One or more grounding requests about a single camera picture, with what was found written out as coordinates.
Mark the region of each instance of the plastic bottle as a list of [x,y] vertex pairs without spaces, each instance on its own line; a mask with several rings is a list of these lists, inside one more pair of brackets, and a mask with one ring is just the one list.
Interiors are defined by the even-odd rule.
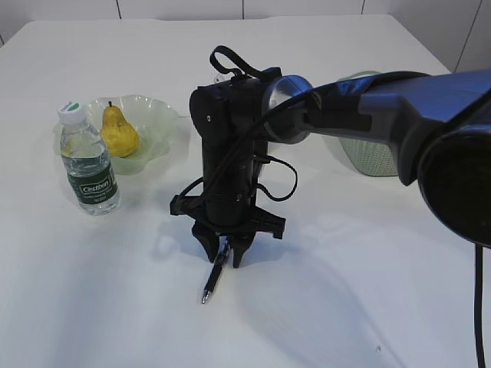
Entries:
[[80,207],[90,215],[115,210],[120,201],[109,150],[87,122],[85,106],[69,102],[58,110],[63,125],[61,158]]

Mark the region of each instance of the green label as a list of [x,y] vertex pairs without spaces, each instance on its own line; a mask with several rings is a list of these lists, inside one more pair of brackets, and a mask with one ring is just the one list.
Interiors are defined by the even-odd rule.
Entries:
[[76,109],[78,108],[78,106],[79,106],[79,105],[78,105],[78,103],[76,103],[75,105],[72,105],[72,106],[71,106],[71,107],[68,109],[68,111],[73,111],[73,110],[76,110]]
[[106,169],[93,176],[68,175],[68,182],[78,200],[86,205],[96,205],[107,201],[117,191],[114,171],[110,164],[107,165]]

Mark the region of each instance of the robotic arm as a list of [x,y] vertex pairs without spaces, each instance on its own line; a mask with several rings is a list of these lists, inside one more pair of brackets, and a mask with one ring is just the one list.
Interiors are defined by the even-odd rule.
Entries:
[[[216,53],[238,68],[223,67]],[[229,239],[234,268],[256,232],[282,237],[285,219],[255,205],[257,189],[265,189],[259,172],[271,160],[284,163],[267,155],[268,142],[294,144],[309,133],[387,144],[400,181],[417,180],[444,225],[491,247],[491,70],[435,77],[394,72],[312,88],[277,67],[257,71],[224,46],[210,61],[234,76],[191,95],[203,177],[170,203],[171,214],[196,220],[193,235],[210,261],[219,236]],[[201,182],[201,195],[186,195]]]

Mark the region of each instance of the pear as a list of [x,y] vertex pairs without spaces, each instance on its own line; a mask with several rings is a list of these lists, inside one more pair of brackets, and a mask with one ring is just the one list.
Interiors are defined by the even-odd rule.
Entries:
[[137,131],[126,121],[120,108],[110,101],[102,116],[101,136],[111,156],[129,156],[140,146],[140,136]]

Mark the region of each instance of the pen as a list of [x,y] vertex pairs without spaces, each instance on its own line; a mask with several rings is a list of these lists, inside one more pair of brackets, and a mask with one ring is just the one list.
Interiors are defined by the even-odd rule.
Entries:
[[229,252],[230,243],[228,241],[227,243],[225,243],[225,247],[223,248],[223,250],[216,256],[215,263],[213,264],[212,273],[209,275],[208,281],[206,282],[205,288],[203,290],[203,298],[201,299],[201,304],[205,304],[213,293],[213,290],[215,290],[216,282],[218,281],[218,277],[222,273],[223,265],[227,262]]

